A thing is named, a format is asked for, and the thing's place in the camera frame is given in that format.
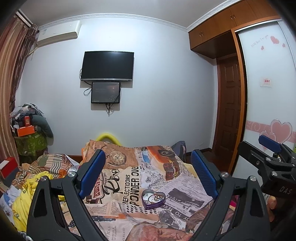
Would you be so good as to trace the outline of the right hand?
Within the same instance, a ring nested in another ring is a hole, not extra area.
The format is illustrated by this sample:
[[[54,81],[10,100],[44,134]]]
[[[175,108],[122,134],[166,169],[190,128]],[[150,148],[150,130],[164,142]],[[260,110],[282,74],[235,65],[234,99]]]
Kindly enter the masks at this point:
[[[275,218],[275,214],[273,213],[276,209],[280,208],[282,206],[281,199],[278,199],[274,196],[268,196],[267,198],[267,212],[269,217],[269,222],[273,222]]]

